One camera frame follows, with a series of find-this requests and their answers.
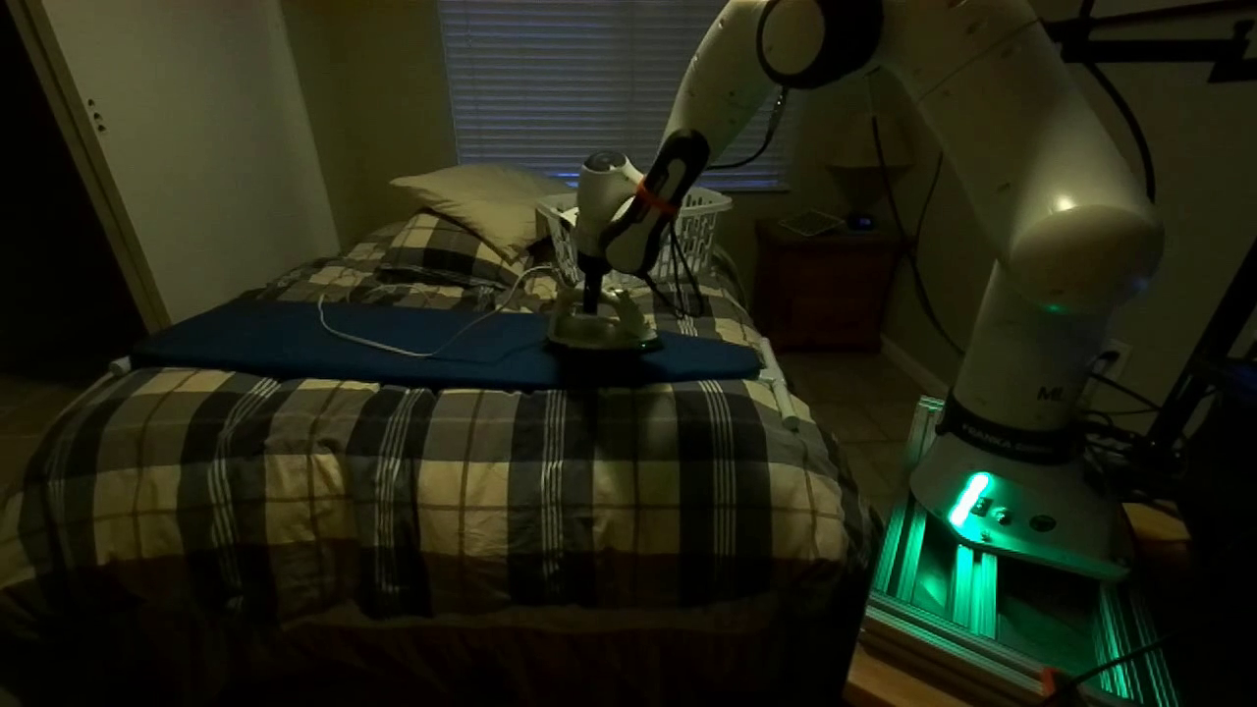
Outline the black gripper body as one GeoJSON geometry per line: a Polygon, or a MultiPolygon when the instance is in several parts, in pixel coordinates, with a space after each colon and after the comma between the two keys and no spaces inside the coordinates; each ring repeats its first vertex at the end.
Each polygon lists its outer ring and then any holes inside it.
{"type": "Polygon", "coordinates": [[[602,281],[609,275],[605,257],[586,257],[577,252],[577,273],[582,273],[582,294],[577,294],[577,310],[582,316],[597,316],[602,310],[602,281]]]}

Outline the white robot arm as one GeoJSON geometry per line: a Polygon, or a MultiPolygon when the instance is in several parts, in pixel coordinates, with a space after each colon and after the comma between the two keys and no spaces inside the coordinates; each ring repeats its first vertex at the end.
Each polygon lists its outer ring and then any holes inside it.
{"type": "Polygon", "coordinates": [[[582,175],[577,268],[647,273],[679,198],[771,90],[857,71],[899,83],[994,248],[948,426],[990,442],[1068,434],[1111,310],[1160,268],[1164,228],[1030,0],[726,0],[657,156],[582,175]]]}

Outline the robot base mount green lit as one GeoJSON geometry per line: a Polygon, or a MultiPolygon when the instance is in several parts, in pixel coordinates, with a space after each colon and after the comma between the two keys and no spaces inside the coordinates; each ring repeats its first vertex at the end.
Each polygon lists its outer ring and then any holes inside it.
{"type": "Polygon", "coordinates": [[[1130,533],[1073,429],[967,443],[922,396],[863,649],[969,707],[1183,707],[1130,533]]]}

